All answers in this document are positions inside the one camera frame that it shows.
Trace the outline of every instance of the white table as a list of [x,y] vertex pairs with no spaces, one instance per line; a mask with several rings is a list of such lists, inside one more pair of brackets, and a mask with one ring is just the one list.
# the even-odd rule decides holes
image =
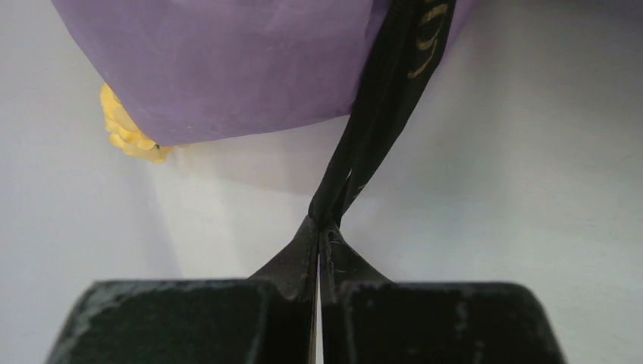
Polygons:
[[[639,364],[643,6],[560,3],[478,6],[342,230],[395,280],[529,286],[569,362]],[[289,241],[345,118],[138,162],[52,6],[0,14],[0,362],[42,362],[91,281],[244,277]]]

